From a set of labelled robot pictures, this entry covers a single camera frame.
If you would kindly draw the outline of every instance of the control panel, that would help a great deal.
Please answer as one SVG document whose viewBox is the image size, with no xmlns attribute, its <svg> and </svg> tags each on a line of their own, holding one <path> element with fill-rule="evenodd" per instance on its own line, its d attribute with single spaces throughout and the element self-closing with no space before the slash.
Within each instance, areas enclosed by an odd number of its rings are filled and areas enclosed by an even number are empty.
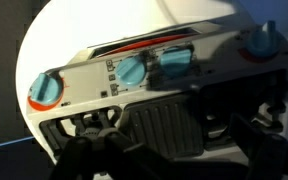
<svg viewBox="0 0 288 180">
<path fill-rule="evenodd" d="M 288 42 L 275 30 L 275 22 L 243 29 L 216 26 L 204 33 L 195 28 L 193 33 L 171 37 L 154 34 L 153 40 L 116 46 L 118 50 L 111 50 L 110 45 L 102 55 L 41 73 L 28 93 L 27 115 L 33 126 L 111 106 L 118 107 L 123 116 L 123 110 L 136 109 L 130 104 L 162 97 L 173 101 L 172 95 L 199 93 L 205 86 L 281 69 L 288 77 Z"/>
</svg>

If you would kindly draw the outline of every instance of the teal knob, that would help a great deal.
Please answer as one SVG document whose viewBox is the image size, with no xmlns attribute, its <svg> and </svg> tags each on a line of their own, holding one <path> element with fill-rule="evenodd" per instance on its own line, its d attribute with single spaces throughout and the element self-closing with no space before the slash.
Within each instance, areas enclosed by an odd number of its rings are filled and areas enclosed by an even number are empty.
<svg viewBox="0 0 288 180">
<path fill-rule="evenodd" d="M 41 105 L 55 103 L 62 94 L 62 85 L 55 78 L 41 73 L 31 87 L 31 100 Z"/>
<path fill-rule="evenodd" d="M 136 86 L 145 77 L 145 65 L 141 56 L 124 59 L 116 68 L 116 76 L 126 86 Z"/>
<path fill-rule="evenodd" d="M 270 57 L 278 52 L 279 42 L 275 22 L 268 21 L 250 35 L 246 49 L 256 57 Z"/>
<path fill-rule="evenodd" d="M 169 48 L 161 55 L 161 69 L 168 77 L 181 76 L 189 69 L 191 56 L 189 49 Z"/>
</svg>

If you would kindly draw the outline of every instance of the machine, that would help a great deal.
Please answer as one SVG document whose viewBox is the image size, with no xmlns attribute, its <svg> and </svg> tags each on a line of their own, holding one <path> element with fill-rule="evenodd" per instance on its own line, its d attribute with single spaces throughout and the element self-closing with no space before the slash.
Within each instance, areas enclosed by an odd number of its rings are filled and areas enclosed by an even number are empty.
<svg viewBox="0 0 288 180">
<path fill-rule="evenodd" d="M 234 147 L 233 113 L 285 134 L 288 42 L 275 22 L 188 23 L 89 47 L 41 73 L 27 116 L 56 163 L 73 137 L 116 128 L 165 159 Z"/>
</svg>

